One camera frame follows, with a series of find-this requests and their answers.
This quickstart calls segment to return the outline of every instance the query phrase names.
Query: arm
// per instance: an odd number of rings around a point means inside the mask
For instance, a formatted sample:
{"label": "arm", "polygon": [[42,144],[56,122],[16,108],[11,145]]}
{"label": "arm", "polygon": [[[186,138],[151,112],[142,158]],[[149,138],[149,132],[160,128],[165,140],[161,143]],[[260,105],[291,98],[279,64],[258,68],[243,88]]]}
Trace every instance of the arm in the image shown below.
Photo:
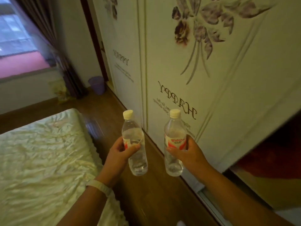
{"label": "arm", "polygon": [[181,160],[184,166],[207,187],[216,198],[225,217],[233,225],[292,225],[254,201],[215,170],[189,135],[187,135],[187,143],[187,151],[170,147],[167,150]]}
{"label": "arm", "polygon": [[[140,144],[124,150],[122,137],[109,151],[106,162],[95,180],[112,188],[126,167],[128,158],[137,152]],[[95,187],[88,186],[57,226],[97,225],[107,197]]]}

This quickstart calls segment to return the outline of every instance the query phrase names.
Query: window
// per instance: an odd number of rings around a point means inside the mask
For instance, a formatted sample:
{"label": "window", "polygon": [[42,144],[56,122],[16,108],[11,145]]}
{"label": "window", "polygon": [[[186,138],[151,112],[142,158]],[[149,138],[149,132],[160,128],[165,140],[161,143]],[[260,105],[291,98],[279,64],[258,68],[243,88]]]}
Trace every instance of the window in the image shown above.
{"label": "window", "polygon": [[40,38],[26,31],[9,0],[0,0],[0,79],[55,66]]}

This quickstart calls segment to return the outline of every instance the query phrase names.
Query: clear plastic bottle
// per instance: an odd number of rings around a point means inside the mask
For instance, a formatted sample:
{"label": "clear plastic bottle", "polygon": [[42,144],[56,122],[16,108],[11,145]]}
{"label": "clear plastic bottle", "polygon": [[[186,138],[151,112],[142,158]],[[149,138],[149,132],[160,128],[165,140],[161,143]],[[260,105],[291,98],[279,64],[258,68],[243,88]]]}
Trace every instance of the clear plastic bottle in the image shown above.
{"label": "clear plastic bottle", "polygon": [[183,172],[183,163],[181,160],[173,157],[166,148],[175,147],[180,150],[186,150],[186,131],[181,121],[181,111],[171,109],[170,119],[164,126],[164,158],[165,169],[170,176],[180,176]]}
{"label": "clear plastic bottle", "polygon": [[144,175],[148,171],[148,160],[145,152],[144,133],[141,127],[134,121],[133,110],[123,112],[124,123],[122,137],[125,148],[140,143],[139,151],[129,158],[130,169],[135,176]]}

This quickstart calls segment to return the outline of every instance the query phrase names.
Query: trash can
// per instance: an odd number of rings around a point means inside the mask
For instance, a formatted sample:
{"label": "trash can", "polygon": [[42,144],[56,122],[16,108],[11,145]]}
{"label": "trash can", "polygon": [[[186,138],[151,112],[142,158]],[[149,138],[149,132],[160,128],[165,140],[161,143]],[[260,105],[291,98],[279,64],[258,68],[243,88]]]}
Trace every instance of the trash can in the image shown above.
{"label": "trash can", "polygon": [[102,76],[95,76],[88,80],[91,88],[97,95],[102,95],[105,91],[105,83]]}

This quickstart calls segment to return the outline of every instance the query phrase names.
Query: purple curtain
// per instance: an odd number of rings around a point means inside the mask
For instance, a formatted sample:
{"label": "purple curtain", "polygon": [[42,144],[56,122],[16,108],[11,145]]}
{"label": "purple curtain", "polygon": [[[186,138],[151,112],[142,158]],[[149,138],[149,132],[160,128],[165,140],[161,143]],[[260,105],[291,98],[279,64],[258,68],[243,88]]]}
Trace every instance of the purple curtain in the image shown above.
{"label": "purple curtain", "polygon": [[88,94],[71,62],[61,52],[54,25],[50,0],[10,0],[18,14],[28,23],[30,31],[38,34],[51,48],[70,95],[81,98]]}

